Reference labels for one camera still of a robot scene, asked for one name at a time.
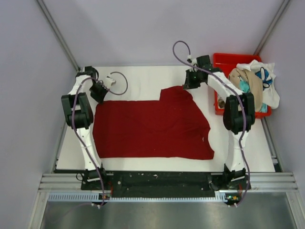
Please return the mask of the dark red t-shirt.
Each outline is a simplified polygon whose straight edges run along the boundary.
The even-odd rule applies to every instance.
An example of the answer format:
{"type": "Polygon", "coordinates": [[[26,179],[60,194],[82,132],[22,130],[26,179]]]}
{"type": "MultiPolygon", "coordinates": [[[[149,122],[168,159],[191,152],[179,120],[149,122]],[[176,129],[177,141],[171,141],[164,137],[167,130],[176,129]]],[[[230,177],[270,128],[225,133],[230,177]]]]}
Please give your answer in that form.
{"type": "Polygon", "coordinates": [[[100,158],[214,157],[210,125],[181,86],[162,89],[156,101],[106,101],[96,106],[93,138],[100,158]]]}

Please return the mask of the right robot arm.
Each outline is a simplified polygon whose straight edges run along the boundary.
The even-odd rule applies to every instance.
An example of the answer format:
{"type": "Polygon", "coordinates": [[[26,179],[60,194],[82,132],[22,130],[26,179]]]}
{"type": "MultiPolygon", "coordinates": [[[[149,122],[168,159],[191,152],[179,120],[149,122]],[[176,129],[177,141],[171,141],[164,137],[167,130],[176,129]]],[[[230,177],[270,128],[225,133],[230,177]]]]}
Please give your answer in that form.
{"type": "Polygon", "coordinates": [[[240,180],[247,178],[248,163],[244,147],[248,132],[255,123],[254,96],[238,89],[227,79],[219,68],[213,68],[208,55],[187,57],[186,79],[183,89],[190,90],[202,83],[213,88],[224,100],[223,123],[229,132],[228,155],[224,163],[222,184],[229,189],[235,188],[240,180]]]}

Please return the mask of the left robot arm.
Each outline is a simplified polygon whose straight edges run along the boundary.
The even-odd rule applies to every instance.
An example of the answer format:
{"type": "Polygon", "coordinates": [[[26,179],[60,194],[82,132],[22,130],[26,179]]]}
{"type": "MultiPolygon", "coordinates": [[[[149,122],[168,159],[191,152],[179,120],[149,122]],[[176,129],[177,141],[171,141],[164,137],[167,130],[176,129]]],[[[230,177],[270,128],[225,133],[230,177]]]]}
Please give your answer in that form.
{"type": "Polygon", "coordinates": [[[97,189],[108,184],[105,169],[98,156],[91,127],[94,122],[93,109],[89,98],[102,104],[108,90],[98,81],[99,73],[92,66],[76,74],[71,91],[61,97],[66,124],[72,128],[80,143],[85,162],[85,182],[91,182],[97,189]]]}

